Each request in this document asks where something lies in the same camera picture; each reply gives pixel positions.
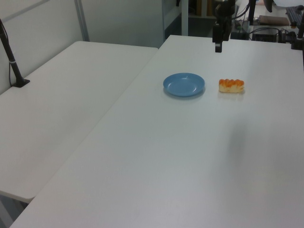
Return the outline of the black Franka gripper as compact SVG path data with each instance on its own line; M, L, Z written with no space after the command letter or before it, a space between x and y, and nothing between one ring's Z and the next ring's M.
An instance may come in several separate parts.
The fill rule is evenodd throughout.
M222 25L221 24L216 23L213 26L212 42L215 43L215 52L221 53L222 52Z

